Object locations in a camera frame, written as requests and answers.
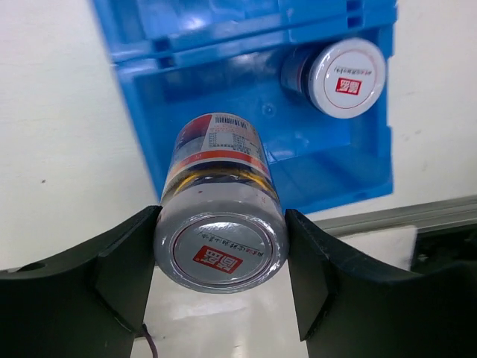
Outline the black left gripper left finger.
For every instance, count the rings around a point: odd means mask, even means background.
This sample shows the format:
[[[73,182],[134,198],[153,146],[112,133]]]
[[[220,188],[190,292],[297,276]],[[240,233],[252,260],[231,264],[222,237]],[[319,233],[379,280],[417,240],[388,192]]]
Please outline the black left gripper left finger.
[[[1,271],[2,357],[129,357],[144,338],[160,208],[52,257]]]

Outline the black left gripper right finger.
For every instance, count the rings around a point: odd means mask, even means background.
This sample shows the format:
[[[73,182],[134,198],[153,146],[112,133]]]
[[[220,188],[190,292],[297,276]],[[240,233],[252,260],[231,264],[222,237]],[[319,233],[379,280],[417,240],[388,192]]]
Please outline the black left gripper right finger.
[[[428,274],[379,261],[297,210],[285,220],[297,326],[310,357],[474,357],[476,262]]]

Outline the red label spice jar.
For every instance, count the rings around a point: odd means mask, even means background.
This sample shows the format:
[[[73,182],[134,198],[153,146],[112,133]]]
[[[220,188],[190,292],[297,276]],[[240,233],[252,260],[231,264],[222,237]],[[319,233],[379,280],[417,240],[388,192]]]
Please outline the red label spice jar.
[[[377,45],[353,37],[325,48],[296,48],[284,60],[280,80],[320,112],[351,119],[377,102],[386,76],[386,59]]]
[[[178,134],[154,236],[159,268],[197,292],[235,293],[271,279],[288,232],[257,130],[207,113]]]

